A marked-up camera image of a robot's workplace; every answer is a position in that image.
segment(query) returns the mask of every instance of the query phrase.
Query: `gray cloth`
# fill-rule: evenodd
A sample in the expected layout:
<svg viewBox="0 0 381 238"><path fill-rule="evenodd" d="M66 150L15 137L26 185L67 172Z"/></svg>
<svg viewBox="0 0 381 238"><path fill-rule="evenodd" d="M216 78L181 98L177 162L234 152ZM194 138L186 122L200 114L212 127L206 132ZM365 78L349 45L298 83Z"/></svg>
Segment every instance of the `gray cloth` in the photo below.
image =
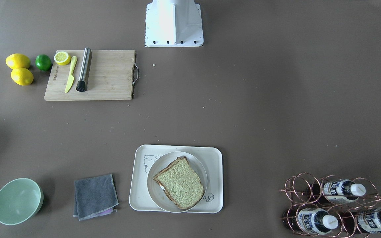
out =
<svg viewBox="0 0 381 238"><path fill-rule="evenodd" d="M116 211L118 205L112 174L74 181L74 217L86 220Z"/></svg>

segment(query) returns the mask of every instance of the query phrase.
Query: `yellow knife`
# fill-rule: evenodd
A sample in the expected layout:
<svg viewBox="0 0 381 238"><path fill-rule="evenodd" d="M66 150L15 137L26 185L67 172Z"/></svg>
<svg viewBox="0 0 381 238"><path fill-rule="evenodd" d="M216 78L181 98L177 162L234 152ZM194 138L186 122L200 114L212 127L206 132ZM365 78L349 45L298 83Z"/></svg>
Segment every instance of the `yellow knife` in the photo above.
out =
<svg viewBox="0 0 381 238"><path fill-rule="evenodd" d="M74 71L74 67L76 66L76 63L77 63L77 57L72 56L70 61L70 72L68 73L68 80L64 90L65 93L67 93L70 90L71 86L73 85L73 82L74 82L73 71Z"/></svg>

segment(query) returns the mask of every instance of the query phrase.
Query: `bread slice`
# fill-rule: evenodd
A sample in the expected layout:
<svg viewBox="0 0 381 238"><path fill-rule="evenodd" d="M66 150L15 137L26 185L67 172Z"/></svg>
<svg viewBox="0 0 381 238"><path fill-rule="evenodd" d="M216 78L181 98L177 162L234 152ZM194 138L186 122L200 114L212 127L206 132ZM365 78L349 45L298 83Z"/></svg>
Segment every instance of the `bread slice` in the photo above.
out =
<svg viewBox="0 0 381 238"><path fill-rule="evenodd" d="M177 157L153 179L164 187L165 195L181 209L195 206L204 195L201 179L185 156Z"/></svg>

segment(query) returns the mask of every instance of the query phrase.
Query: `yellow lemon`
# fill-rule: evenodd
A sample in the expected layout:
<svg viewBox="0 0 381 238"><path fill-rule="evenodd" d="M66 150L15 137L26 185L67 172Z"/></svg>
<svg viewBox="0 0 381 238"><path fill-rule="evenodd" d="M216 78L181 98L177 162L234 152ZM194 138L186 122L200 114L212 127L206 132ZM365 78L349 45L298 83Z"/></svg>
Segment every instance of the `yellow lemon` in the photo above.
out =
<svg viewBox="0 0 381 238"><path fill-rule="evenodd" d="M11 69L17 69L17 68L27 69L30 67L30 59L24 54L16 53L6 58L6 64Z"/></svg>
<svg viewBox="0 0 381 238"><path fill-rule="evenodd" d="M59 65L66 65L71 61L71 55L65 51L60 51L54 56L54 61Z"/></svg>
<svg viewBox="0 0 381 238"><path fill-rule="evenodd" d="M32 83L33 74L29 69L17 68L11 71L11 78L15 81L15 83L25 86Z"/></svg>

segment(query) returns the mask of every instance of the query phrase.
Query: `dark bottle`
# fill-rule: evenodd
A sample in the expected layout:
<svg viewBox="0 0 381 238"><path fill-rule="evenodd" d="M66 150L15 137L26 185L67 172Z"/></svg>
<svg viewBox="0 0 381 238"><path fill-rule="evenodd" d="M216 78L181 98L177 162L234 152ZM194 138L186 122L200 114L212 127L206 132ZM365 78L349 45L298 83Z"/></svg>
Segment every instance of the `dark bottle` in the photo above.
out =
<svg viewBox="0 0 381 238"><path fill-rule="evenodd" d="M320 195L323 195L317 201L322 205L355 202L358 197L364 196L366 192L364 185L354 183L349 179L325 182L322 188L317 183L312 184L311 187L312 189L307 188L307 196L311 195L310 201L315 201Z"/></svg>
<svg viewBox="0 0 381 238"><path fill-rule="evenodd" d="M287 229L303 234L325 235L339 224L336 217L329 215L321 208L305 208L298 214L292 209L284 212L283 217L292 217L283 219L283 224Z"/></svg>
<svg viewBox="0 0 381 238"><path fill-rule="evenodd" d="M381 208L376 208L373 210L363 210L356 213L352 213L355 220L348 213L343 214L342 217L344 226L348 233L354 232L357 223L358 229L355 230L354 234L368 234L368 233L381 233Z"/></svg>

